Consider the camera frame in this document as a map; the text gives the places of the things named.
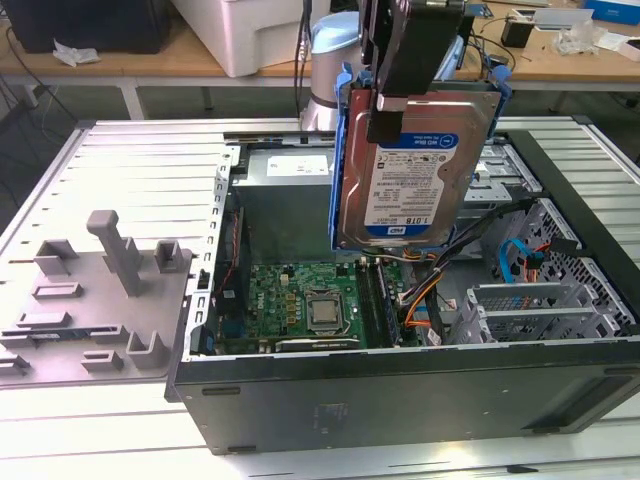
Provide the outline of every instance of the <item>white plastic bag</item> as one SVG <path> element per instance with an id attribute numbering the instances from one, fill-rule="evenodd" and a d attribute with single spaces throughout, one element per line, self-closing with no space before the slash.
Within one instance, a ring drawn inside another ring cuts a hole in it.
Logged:
<path id="1" fill-rule="evenodd" d="M 598 53 L 595 43 L 607 33 L 606 28 L 596 27 L 593 21 L 587 20 L 571 27 L 571 30 L 560 30 L 553 39 L 553 48 L 560 55 L 573 53 Z"/>
<path id="2" fill-rule="evenodd" d="M 94 63 L 100 61 L 100 57 L 95 48 L 71 48 L 56 42 L 55 39 L 53 43 L 56 47 L 53 51 L 53 56 L 70 67 L 75 67 L 79 63 Z"/>

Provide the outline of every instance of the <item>motherboard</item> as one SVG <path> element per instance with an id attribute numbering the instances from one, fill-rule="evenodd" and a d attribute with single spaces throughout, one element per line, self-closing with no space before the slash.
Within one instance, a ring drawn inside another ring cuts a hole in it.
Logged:
<path id="1" fill-rule="evenodd" d="M 222 342 L 229 353 L 331 349 L 339 342 L 371 348 L 380 341 L 376 329 L 393 332 L 396 325 L 378 328 L 363 319 L 379 312 L 387 322 L 385 305 L 404 288 L 396 262 L 362 261 L 252 265 L 249 285 L 244 331 Z M 396 337 L 391 333 L 390 343 Z"/>

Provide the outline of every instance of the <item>black computer case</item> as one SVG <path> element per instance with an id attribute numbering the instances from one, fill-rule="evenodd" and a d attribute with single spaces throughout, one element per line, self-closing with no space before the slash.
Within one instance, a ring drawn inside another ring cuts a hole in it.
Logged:
<path id="1" fill-rule="evenodd" d="M 74 48 L 158 53 L 171 27 L 168 0 L 3 0 L 13 31 L 30 53 L 53 40 Z"/>

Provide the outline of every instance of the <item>gray plastic mount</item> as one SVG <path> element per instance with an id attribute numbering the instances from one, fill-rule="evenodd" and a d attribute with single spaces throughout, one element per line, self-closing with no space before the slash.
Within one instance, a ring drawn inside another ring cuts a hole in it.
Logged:
<path id="1" fill-rule="evenodd" d="M 104 252 L 75 252 L 64 239 L 43 242 L 34 259 L 41 274 L 15 325 L 0 331 L 0 344 L 9 350 L 0 357 L 0 387 L 167 374 L 191 251 L 162 240 L 155 250 L 138 252 L 133 239 L 120 236 L 117 222 L 112 210 L 89 217 L 87 230 Z"/>

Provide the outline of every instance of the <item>table leg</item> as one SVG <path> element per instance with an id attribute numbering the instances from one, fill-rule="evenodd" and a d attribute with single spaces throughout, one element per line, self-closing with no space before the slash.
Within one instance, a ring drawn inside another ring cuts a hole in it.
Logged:
<path id="1" fill-rule="evenodd" d="M 202 100 L 204 101 L 204 109 L 207 112 L 213 110 L 213 100 L 211 98 L 211 89 L 209 87 L 200 87 L 202 92 Z"/>
<path id="2" fill-rule="evenodd" d="M 144 120 L 147 116 L 144 111 L 144 106 L 140 101 L 135 82 L 123 83 L 120 84 L 119 87 L 131 120 Z"/>
<path id="3" fill-rule="evenodd" d="M 560 109 L 562 108 L 562 105 L 564 104 L 564 101 L 567 98 L 567 94 L 569 92 L 560 92 L 558 93 L 558 97 L 556 98 L 556 101 L 553 102 L 553 105 L 551 105 L 549 107 L 549 111 L 551 113 L 558 113 L 560 111 Z"/>
<path id="4" fill-rule="evenodd" d="M 36 85 L 23 85 L 18 88 L 20 88 L 21 90 L 20 96 L 24 100 L 24 103 L 27 105 L 27 107 L 36 108 L 38 106 L 38 99 L 33 93 L 33 91 L 36 88 Z"/>

